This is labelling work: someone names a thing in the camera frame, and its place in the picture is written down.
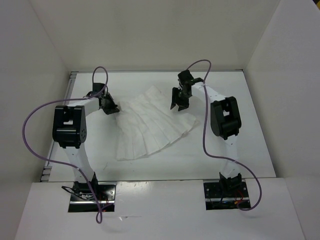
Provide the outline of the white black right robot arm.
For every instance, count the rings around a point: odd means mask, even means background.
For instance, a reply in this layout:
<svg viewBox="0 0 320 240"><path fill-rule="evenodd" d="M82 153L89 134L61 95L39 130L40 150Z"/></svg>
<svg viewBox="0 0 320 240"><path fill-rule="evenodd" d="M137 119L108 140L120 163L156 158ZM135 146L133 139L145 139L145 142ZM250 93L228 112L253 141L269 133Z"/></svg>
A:
<svg viewBox="0 0 320 240"><path fill-rule="evenodd" d="M219 171L219 191L229 197L241 186L242 175L237 166L237 136L242 126L235 97L226 97L204 84L201 78L179 81L172 89L170 108L178 110L189 107L189 99L196 97L205 104L205 121L209 121L212 133L217 136L223 150L224 160Z"/></svg>

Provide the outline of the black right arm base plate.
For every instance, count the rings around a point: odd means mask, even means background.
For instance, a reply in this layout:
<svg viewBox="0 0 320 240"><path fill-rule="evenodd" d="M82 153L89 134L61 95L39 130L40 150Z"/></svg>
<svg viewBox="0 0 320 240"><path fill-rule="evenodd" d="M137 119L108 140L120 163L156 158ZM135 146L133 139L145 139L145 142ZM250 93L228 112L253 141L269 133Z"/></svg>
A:
<svg viewBox="0 0 320 240"><path fill-rule="evenodd" d="M238 207L249 209L251 207L249 193L245 181L242 181L237 190L223 193L220 183L215 181L205 181L203 183L205 207L210 210L233 210Z"/></svg>

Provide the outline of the white pleated skirt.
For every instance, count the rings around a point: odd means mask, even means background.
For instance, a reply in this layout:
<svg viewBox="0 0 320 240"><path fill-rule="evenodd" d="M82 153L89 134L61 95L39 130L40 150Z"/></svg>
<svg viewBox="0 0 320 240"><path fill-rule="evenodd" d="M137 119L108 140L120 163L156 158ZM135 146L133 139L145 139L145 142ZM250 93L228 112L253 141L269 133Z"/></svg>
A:
<svg viewBox="0 0 320 240"><path fill-rule="evenodd" d="M198 123L188 112L170 110L169 99L156 87L119 102L116 159L149 157L187 135Z"/></svg>

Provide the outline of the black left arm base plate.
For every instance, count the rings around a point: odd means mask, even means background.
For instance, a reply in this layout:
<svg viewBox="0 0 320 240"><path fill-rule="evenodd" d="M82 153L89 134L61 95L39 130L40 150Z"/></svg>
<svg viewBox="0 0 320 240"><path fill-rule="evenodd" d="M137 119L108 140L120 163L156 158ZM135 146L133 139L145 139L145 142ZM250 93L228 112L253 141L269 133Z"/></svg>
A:
<svg viewBox="0 0 320 240"><path fill-rule="evenodd" d="M72 187L62 186L70 194L69 213L97 213L98 206L86 183L75 182ZM94 193L97 197L102 212L115 211L116 185L96 184L93 186Z"/></svg>

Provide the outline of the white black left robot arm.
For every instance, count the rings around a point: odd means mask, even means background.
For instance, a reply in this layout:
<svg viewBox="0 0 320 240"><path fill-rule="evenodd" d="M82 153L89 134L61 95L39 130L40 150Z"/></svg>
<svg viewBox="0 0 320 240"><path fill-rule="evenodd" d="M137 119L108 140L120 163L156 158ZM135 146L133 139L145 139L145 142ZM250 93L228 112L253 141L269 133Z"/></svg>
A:
<svg viewBox="0 0 320 240"><path fill-rule="evenodd" d="M71 192L78 196L83 194L88 200L94 200L101 194L96 173L85 150L88 135L86 117L99 110L106 115L120 111L110 93L69 105L58 105L54 109L52 137L64 150L68 165L73 168Z"/></svg>

